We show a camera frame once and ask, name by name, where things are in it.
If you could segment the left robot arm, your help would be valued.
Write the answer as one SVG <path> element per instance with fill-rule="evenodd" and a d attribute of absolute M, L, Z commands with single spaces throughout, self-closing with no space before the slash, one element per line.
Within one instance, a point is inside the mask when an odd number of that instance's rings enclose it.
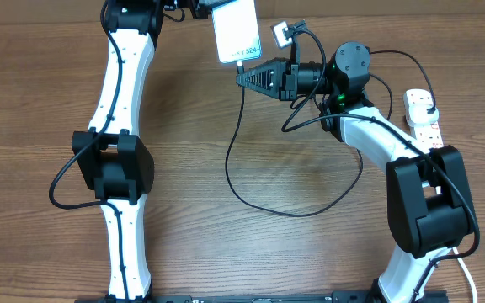
<path fill-rule="evenodd" d="M 85 131 L 72 136 L 74 161 L 103 212 L 110 278 L 105 302 L 152 301 L 144 211 L 154 160 L 140 138 L 140 109 L 147 71 L 163 20 L 176 9 L 205 19 L 216 2 L 107 1 L 101 26 L 109 56 L 98 106 Z"/>

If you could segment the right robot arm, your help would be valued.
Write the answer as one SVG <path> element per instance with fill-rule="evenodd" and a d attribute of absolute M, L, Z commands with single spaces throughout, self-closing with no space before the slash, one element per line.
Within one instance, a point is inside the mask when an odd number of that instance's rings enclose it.
<path fill-rule="evenodd" d="M 369 290 L 340 290 L 340 302 L 446 302 L 425 292 L 445 260 L 471 256 L 480 230 L 461 153 L 428 147 L 397 128 L 368 99 L 372 50 L 342 44 L 324 63 L 301 63 L 298 55 L 237 68 L 237 85 L 280 101 L 324 96 L 316 118 L 338 141 L 366 155 L 386 175 L 387 220 L 396 243 L 385 271 Z"/>

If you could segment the blue-screen smartphone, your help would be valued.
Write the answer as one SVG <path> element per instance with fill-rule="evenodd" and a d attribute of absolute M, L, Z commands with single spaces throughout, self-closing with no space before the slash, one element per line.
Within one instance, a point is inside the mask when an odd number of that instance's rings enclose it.
<path fill-rule="evenodd" d="M 236 0 L 212 9 L 218 59 L 227 64 L 262 55 L 254 0 Z"/>

